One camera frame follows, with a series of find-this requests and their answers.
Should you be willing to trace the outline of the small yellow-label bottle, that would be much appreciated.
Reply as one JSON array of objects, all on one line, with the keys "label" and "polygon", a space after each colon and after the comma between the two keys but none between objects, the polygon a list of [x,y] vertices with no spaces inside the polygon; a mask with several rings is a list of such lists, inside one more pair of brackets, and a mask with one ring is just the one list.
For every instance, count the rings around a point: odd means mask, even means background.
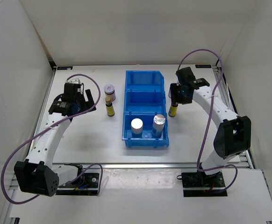
[{"label": "small yellow-label bottle", "polygon": [[173,104],[173,105],[171,105],[170,108],[169,108],[169,111],[168,111],[168,115],[169,115],[170,117],[176,116],[176,114],[177,114],[177,109],[178,109],[178,104]]},{"label": "small yellow-label bottle", "polygon": [[105,105],[106,105],[107,115],[109,117],[114,116],[115,111],[114,111],[113,104],[110,97],[105,97]]}]

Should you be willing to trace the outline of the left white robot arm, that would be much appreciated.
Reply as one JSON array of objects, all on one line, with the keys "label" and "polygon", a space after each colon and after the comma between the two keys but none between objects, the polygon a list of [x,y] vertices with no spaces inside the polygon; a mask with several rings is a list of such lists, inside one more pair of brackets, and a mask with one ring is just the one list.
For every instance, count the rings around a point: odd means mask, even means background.
[{"label": "left white robot arm", "polygon": [[74,187],[84,183],[81,165],[70,163],[53,168],[52,163],[63,134],[72,122],[71,116],[86,110],[95,110],[90,90],[84,90],[83,83],[77,78],[65,82],[64,92],[49,108],[45,126],[48,131],[37,138],[34,149],[25,160],[14,166],[21,191],[53,196],[59,186],[68,182]]}]

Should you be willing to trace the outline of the silver-top white canister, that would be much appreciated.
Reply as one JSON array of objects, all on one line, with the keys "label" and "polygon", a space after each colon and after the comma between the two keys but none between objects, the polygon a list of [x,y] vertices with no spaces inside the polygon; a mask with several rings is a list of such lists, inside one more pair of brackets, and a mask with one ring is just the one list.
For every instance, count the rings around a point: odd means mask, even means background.
[{"label": "silver-top white canister", "polygon": [[156,138],[160,138],[165,126],[166,118],[162,114],[157,114],[153,118],[152,135]]},{"label": "silver-top white canister", "polygon": [[139,118],[135,118],[131,121],[131,132],[133,138],[141,138],[143,133],[143,121]]}]

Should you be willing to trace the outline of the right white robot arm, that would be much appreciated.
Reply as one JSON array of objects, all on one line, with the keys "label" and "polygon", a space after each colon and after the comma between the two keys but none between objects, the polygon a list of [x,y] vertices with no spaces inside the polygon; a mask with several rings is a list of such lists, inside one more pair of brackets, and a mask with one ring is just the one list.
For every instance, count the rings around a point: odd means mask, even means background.
[{"label": "right white robot arm", "polygon": [[208,124],[213,122],[217,127],[212,153],[203,162],[199,162],[196,181],[206,187],[218,173],[236,155],[251,147],[251,120],[239,116],[230,110],[214,95],[209,82],[204,78],[197,79],[190,67],[176,72],[178,81],[170,85],[172,106],[198,103],[209,115]]}]

